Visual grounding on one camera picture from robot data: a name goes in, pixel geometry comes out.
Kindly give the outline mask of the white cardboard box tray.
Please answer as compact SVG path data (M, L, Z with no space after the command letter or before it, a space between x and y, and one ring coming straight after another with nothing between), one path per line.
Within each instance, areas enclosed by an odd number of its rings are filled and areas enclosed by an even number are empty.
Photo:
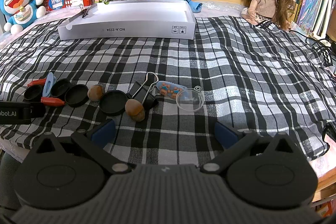
M189 4L171 0L112 1L91 5L58 26L62 40L91 38L193 39L196 20Z

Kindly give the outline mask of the black round lid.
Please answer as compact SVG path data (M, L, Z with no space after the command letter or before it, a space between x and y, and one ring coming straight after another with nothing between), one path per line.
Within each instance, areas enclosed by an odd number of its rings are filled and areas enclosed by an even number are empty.
M66 92L71 86L72 85L68 79L59 79L52 86L50 96L63 100L65 98Z
M43 88L40 85L29 86L24 92L25 102L40 102L42 97Z
M88 100L88 87L84 84L72 86L65 94L66 104L73 108L84 105Z
M128 98L120 90L106 92L99 100L100 110L108 116L118 116L125 111L125 104Z

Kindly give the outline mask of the pink fleece blanket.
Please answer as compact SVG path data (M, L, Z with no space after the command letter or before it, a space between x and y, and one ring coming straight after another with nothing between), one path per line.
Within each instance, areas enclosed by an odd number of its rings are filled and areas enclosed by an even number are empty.
M82 6L75 6L75 7L66 7L66 8L50 11L46 13L45 16L37 19L36 21L34 21L34 23L29 25L22 32L16 35L12 35L11 33L1 35L1 49L6 47L8 44L12 43L15 39L18 39L21 36L25 35L27 32L29 32L34 27L41 25L41 24L53 22L56 20L70 18L74 16L75 14L77 14L78 12L80 12L82 8L83 8Z

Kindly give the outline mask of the black white plaid cloth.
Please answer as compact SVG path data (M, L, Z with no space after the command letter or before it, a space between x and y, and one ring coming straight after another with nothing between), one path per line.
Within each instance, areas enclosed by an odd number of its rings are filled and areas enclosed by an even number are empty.
M205 102L194 113L160 97L142 123L115 117L116 137L106 150L122 161L201 165L223 150L217 122L262 136L284 132L309 160L329 150L323 131L335 121L335 78L319 51L294 33L233 16L199 18L192 40L63 41L58 26L37 26L1 50L1 100L22 101L27 84L50 72L107 91L128 92L147 72L202 89Z

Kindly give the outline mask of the Doraemon plush toy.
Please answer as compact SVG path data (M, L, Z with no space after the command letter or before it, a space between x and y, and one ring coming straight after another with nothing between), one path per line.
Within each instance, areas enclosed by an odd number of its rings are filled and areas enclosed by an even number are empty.
M16 35L45 16L43 2L44 0L1 0L1 12L10 16L4 25L5 32Z

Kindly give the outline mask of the light blue plastic clip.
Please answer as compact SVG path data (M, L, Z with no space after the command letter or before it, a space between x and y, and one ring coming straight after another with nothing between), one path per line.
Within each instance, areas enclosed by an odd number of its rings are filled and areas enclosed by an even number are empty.
M54 76L52 72L50 72L47 75L47 78L45 81L45 85L44 85L43 92L42 92L42 97L49 97L51 95L51 89L55 83L56 83L56 77Z

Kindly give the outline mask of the small binder clip on box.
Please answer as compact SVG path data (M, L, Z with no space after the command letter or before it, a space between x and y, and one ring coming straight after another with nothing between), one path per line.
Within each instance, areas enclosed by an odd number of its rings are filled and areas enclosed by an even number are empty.
M80 7L80 15L82 16L82 18L85 18L88 15L88 12L91 8L91 5L89 6L84 6L84 5L79 5Z

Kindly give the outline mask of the large black binder clip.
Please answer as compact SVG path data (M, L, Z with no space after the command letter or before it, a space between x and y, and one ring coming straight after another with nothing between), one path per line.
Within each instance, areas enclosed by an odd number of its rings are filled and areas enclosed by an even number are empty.
M153 108L155 105L154 89L159 81L158 76L153 72L147 72L143 83L136 81L126 94L129 99L135 99L142 103L146 109Z

